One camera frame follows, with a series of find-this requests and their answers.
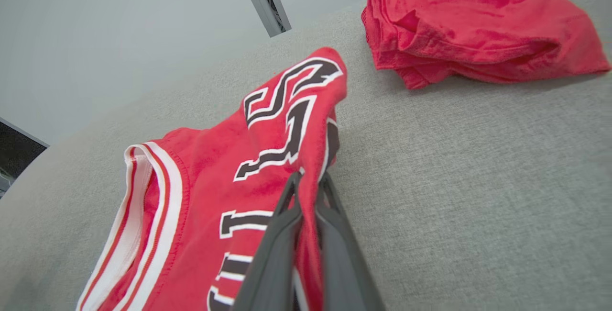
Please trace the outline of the red and white jersey shirt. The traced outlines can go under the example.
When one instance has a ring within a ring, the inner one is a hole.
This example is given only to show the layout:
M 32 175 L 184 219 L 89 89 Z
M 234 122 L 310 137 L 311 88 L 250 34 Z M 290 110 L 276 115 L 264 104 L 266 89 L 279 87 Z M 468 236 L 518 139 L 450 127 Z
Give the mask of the red and white jersey shirt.
M 218 125 L 128 147 L 124 200 L 76 310 L 230 311 L 297 172 L 304 221 L 290 285 L 300 311 L 323 311 L 314 204 L 339 149 L 347 74 L 322 47 Z

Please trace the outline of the red shorts with white trim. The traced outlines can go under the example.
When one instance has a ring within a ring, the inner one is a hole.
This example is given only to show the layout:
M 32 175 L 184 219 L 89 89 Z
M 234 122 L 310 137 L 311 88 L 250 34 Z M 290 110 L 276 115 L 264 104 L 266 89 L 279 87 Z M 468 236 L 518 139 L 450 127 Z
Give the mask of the red shorts with white trim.
M 367 0 L 361 21 L 376 69 L 409 90 L 454 74 L 509 85 L 612 70 L 570 0 Z

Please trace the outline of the grey fabric sofa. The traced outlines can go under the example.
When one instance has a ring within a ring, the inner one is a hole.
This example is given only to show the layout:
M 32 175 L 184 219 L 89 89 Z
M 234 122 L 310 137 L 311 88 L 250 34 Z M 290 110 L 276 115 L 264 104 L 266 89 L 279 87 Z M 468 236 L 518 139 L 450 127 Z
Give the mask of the grey fabric sofa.
M 0 199 L 0 310 L 76 311 L 125 150 L 210 129 L 322 47 L 346 65 L 328 171 L 387 311 L 612 311 L 612 71 L 407 90 L 366 0 L 0 0 L 0 121 L 47 148 Z

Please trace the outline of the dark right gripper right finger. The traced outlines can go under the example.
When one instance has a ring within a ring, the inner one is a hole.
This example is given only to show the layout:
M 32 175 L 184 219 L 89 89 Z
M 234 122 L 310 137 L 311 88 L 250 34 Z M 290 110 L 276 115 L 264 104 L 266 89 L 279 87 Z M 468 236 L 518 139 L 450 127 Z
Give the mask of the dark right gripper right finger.
M 385 311 L 328 172 L 318 185 L 316 220 L 323 265 L 323 311 Z

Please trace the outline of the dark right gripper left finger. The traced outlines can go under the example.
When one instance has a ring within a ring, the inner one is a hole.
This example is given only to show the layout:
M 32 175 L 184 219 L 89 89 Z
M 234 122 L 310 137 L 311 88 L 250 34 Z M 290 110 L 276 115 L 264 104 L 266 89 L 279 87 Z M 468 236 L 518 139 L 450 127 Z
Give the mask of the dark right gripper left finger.
M 232 311 L 293 311 L 295 251 L 303 224 L 300 180 L 299 172 L 289 177 Z

